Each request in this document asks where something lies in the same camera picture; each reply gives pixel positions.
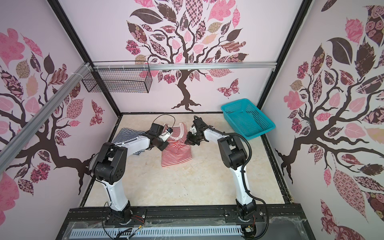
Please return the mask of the red white striped tank top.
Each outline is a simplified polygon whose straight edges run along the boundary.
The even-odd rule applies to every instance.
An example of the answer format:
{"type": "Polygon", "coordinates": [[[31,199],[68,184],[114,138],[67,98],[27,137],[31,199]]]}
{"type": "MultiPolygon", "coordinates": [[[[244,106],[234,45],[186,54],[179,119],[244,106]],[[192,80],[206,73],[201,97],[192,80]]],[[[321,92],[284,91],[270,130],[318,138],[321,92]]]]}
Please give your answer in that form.
{"type": "Polygon", "coordinates": [[[162,151],[161,166],[168,167],[183,164],[192,159],[191,146],[185,144],[188,130],[184,122],[172,127],[173,132],[167,139],[168,146],[162,151]]]}

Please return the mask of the blue white striped tank top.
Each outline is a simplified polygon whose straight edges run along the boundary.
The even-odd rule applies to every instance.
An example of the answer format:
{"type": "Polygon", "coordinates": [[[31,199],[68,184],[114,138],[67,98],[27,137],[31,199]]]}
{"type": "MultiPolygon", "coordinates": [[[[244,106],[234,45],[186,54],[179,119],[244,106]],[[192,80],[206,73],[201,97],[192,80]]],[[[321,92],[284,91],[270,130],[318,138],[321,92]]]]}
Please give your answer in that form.
{"type": "Polygon", "coordinates": [[[127,155],[140,155],[149,147],[149,140],[141,137],[145,132],[122,128],[112,140],[118,147],[128,148],[127,155]]]}

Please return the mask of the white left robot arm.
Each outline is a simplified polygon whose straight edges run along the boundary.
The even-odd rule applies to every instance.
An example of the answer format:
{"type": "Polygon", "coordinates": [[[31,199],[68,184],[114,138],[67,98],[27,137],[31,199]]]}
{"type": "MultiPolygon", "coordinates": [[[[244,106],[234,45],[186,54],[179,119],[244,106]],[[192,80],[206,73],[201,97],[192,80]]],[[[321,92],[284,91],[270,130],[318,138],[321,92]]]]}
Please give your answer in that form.
{"type": "Polygon", "coordinates": [[[122,178],[126,170],[127,158],[139,151],[151,150],[156,147],[163,151],[168,146],[168,138],[173,129],[153,123],[151,128],[132,140],[122,143],[106,142],[97,155],[92,172],[96,179],[103,183],[109,197],[109,207],[113,213],[124,215],[129,210],[122,178]]]}

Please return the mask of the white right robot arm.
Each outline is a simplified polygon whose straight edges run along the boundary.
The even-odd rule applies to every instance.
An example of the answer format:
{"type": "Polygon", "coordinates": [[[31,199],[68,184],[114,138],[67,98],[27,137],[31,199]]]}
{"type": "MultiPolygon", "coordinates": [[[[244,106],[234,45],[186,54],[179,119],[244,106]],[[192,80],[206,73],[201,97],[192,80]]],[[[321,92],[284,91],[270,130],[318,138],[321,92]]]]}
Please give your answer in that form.
{"type": "Polygon", "coordinates": [[[252,156],[252,148],[247,140],[237,133],[224,133],[206,124],[202,118],[194,116],[193,125],[185,143],[199,146],[201,142],[217,143],[224,165],[230,169],[236,188],[238,216],[242,220],[250,218],[257,210],[256,199],[252,197],[246,176],[246,165],[252,156]]]}

